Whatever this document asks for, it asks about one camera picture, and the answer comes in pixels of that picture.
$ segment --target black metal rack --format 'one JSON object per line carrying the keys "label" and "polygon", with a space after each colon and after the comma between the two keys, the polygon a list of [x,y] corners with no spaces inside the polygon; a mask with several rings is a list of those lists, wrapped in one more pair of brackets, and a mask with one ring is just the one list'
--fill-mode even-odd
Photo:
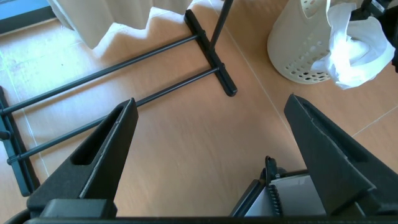
{"label": "black metal rack", "polygon": [[15,177],[17,179],[18,186],[21,190],[21,194],[23,196],[29,196],[35,189],[37,189],[40,186],[40,182],[35,174],[32,164],[29,160],[30,156],[33,156],[34,154],[37,154],[37,153],[39,153],[45,149],[48,149],[62,141],[72,138],[72,137],[76,136],[77,134],[85,132],[85,131],[99,125],[100,122],[102,122],[102,120],[104,120],[105,117],[102,117],[100,119],[92,121],[80,128],[70,131],[69,133],[59,136],[49,142],[43,143],[39,146],[36,146],[36,147],[33,147],[32,149],[27,150],[24,146],[21,135],[19,134],[18,127],[14,121],[14,118],[12,117],[12,112],[15,112],[17,110],[25,108],[26,106],[33,105],[34,103],[38,103],[44,99],[50,98],[59,93],[62,93],[64,91],[75,88],[75,87],[82,85],[86,82],[90,82],[96,78],[102,77],[111,72],[119,70],[120,68],[124,68],[128,65],[132,65],[136,62],[139,62],[141,60],[144,60],[146,58],[149,58],[149,57],[159,54],[161,52],[164,52],[173,47],[182,45],[191,40],[197,41],[202,52],[204,53],[204,55],[206,57],[208,63],[210,64],[211,69],[201,72],[197,75],[194,75],[184,81],[181,81],[177,84],[174,84],[170,87],[167,87],[163,90],[158,91],[157,93],[154,93],[148,97],[145,97],[144,99],[137,101],[137,107],[142,106],[148,102],[151,102],[152,100],[155,100],[161,96],[164,96],[164,95],[170,93],[171,91],[177,90],[185,85],[188,85],[189,83],[199,80],[199,79],[201,79],[207,75],[210,75],[212,73],[216,74],[225,93],[228,96],[234,96],[237,92],[237,88],[236,88],[234,82],[232,81],[231,77],[229,76],[228,72],[226,71],[225,65],[222,63],[220,58],[217,56],[217,53],[215,52],[215,44],[217,42],[218,37],[220,36],[221,30],[224,26],[225,20],[227,18],[227,15],[229,13],[232,3],[233,3],[233,0],[226,0],[224,2],[220,17],[216,24],[215,31],[213,33],[213,37],[211,38],[211,40],[208,40],[205,31],[201,28],[198,20],[196,19],[195,15],[193,14],[193,12],[191,10],[187,10],[185,12],[185,23],[187,24],[187,26],[189,26],[189,28],[192,32],[192,35],[189,37],[172,42],[163,47],[159,47],[157,49],[151,50],[150,52],[147,52],[140,56],[134,57],[127,61],[121,62],[117,65],[113,65],[112,67],[109,67],[109,68],[106,68],[99,72],[96,72],[94,74],[88,75],[87,77],[81,78],[79,80],[76,80],[69,84],[63,85],[54,90],[48,91],[46,93],[35,96],[29,100],[22,101],[20,103],[12,105],[12,106],[8,105],[6,97],[3,92],[3,89],[0,87],[0,116],[1,116],[0,139],[4,142],[4,147],[5,147],[7,155],[8,155],[7,163],[12,166]]}

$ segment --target curtain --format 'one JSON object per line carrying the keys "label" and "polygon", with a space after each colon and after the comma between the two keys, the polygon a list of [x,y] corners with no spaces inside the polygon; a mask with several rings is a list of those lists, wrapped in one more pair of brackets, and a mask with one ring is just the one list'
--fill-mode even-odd
{"label": "curtain", "polygon": [[192,0],[48,0],[61,23],[95,48],[112,23],[145,29],[152,6],[184,14]]}

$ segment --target floor seam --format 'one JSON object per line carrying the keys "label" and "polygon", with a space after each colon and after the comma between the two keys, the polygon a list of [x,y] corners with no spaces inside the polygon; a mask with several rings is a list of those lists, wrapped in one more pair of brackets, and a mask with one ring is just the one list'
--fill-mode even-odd
{"label": "floor seam", "polygon": [[395,110],[396,108],[398,108],[398,106],[393,107],[393,109],[387,111],[386,113],[384,113],[383,115],[381,115],[378,119],[375,119],[374,121],[370,122],[368,125],[366,125],[363,129],[359,130],[357,133],[353,134],[351,137],[354,137],[355,135],[361,133],[362,131],[364,131],[366,128],[372,126],[374,123],[378,122],[381,118],[385,117],[385,115],[389,114],[391,111]]}
{"label": "floor seam", "polygon": [[[208,1],[209,1],[209,3],[211,4],[213,10],[217,13],[217,10],[214,8],[213,3],[212,3],[210,0],[208,0]],[[269,96],[267,90],[266,90],[265,87],[262,85],[262,83],[261,83],[259,77],[257,76],[256,72],[254,71],[254,69],[252,68],[251,64],[249,63],[249,60],[248,60],[248,59],[246,58],[246,56],[244,55],[243,51],[242,51],[241,48],[239,47],[238,43],[235,41],[235,38],[232,36],[232,34],[230,33],[230,31],[229,31],[229,29],[227,28],[226,25],[224,25],[224,29],[225,29],[225,31],[228,33],[228,35],[231,37],[231,39],[232,39],[232,41],[233,41],[235,47],[239,50],[239,53],[242,55],[242,57],[243,57],[244,61],[246,62],[246,64],[249,66],[250,71],[252,72],[252,74],[253,74],[254,77],[256,78],[258,84],[261,86],[261,89],[263,90],[264,94],[267,96],[267,98],[268,98],[268,100],[270,101],[272,107],[275,109],[276,113],[278,114],[280,120],[281,120],[282,123],[284,124],[284,126],[285,126],[287,132],[289,133],[290,137],[293,138],[293,140],[295,140],[293,134],[290,132],[290,128],[287,126],[287,124],[286,124],[286,122],[284,121],[282,115],[280,115],[280,113],[279,113],[278,109],[276,108],[274,102],[272,102],[271,97]]]}
{"label": "floor seam", "polygon": [[[11,85],[12,85],[12,87],[13,87],[13,89],[14,89],[14,92],[15,92],[15,94],[17,95],[18,102],[21,102],[21,99],[19,98],[17,89],[16,89],[16,87],[15,87],[15,85],[14,85],[14,81],[12,80],[12,78],[11,78],[11,76],[10,76],[10,72],[9,72],[8,69],[6,69],[6,70],[7,70],[8,78],[10,79]],[[33,142],[35,143],[35,145],[38,146],[37,141],[36,141],[36,138],[35,138],[34,135],[33,135],[33,130],[32,130],[32,128],[31,128],[31,126],[30,126],[29,120],[27,119],[27,116],[26,116],[26,113],[25,113],[25,109],[21,109],[21,110],[22,110],[22,114],[23,114],[24,117],[25,117],[25,120],[26,120],[26,123],[27,123],[27,127],[28,127],[28,130],[29,130],[29,134],[30,134],[30,136],[32,137]],[[39,152],[39,158],[40,158],[40,160],[41,160],[42,163],[43,163],[44,171],[45,171],[45,173],[47,174],[47,177],[49,177],[49,171],[48,171],[48,169],[47,169],[47,166],[45,165],[45,162],[44,162],[44,159],[43,159],[43,157],[42,157],[42,153],[41,153],[41,152]]]}

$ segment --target white basket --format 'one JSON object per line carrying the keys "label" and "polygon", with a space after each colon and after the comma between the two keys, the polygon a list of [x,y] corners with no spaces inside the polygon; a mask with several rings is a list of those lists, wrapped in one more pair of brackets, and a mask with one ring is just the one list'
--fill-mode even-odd
{"label": "white basket", "polygon": [[314,84],[330,79],[310,71],[314,61],[329,53],[330,0],[290,0],[268,37],[268,55],[280,74],[297,83]]}

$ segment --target laundry basket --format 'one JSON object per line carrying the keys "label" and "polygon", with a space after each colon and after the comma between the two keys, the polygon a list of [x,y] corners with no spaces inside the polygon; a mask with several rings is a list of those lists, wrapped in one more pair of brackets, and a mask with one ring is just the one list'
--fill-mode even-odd
{"label": "laundry basket", "polygon": [[268,37],[268,54],[280,74],[297,83],[314,84],[330,79],[310,71],[314,61],[329,53],[330,0],[290,0]]}

